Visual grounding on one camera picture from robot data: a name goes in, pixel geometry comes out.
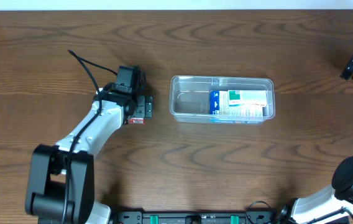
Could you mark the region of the red Panadol ActiFast packet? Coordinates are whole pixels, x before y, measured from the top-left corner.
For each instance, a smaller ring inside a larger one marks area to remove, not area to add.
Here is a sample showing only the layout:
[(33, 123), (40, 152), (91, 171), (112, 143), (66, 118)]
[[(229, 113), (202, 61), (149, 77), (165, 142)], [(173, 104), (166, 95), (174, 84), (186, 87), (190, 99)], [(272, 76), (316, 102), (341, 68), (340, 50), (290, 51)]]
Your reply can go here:
[(129, 118), (128, 123), (131, 124), (145, 124), (145, 118)]

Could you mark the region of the white green medicine box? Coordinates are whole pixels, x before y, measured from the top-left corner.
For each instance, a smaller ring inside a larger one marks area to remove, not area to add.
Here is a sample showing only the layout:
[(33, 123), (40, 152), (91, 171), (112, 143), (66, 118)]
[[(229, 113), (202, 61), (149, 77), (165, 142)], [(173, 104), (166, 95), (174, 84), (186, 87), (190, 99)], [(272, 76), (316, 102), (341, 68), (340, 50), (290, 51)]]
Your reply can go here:
[(229, 90), (229, 106), (267, 106), (267, 92), (263, 90)]

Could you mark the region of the blue Cool Fever box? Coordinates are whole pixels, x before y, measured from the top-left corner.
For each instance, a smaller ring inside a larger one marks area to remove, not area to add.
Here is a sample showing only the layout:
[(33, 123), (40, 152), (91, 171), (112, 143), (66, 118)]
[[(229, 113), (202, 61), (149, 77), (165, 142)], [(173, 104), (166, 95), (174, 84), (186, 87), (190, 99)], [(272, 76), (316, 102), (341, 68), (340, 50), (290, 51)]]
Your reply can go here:
[(214, 122), (220, 123), (261, 123), (264, 120), (262, 106), (229, 106), (228, 90), (211, 91), (209, 97), (210, 114)]

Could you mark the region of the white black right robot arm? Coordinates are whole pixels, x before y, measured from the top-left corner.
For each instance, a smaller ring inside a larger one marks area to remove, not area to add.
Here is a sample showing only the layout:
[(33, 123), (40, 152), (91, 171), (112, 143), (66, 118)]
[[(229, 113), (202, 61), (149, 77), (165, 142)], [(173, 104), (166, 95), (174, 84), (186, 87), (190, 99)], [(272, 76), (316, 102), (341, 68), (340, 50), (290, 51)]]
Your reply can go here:
[(338, 165), (331, 185), (315, 194), (295, 199), (278, 213), (245, 214), (246, 223), (349, 223), (349, 219), (353, 221), (353, 156)]

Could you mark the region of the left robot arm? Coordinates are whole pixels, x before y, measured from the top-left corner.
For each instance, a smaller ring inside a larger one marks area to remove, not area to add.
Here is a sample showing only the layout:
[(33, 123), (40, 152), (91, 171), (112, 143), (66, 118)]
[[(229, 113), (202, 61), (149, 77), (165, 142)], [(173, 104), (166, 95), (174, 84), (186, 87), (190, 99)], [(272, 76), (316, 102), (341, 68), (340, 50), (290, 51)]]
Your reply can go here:
[(112, 210), (97, 202), (94, 160), (110, 136), (142, 105), (144, 84), (108, 83), (90, 111), (66, 137), (40, 144), (32, 154), (25, 211), (39, 223), (111, 223)]

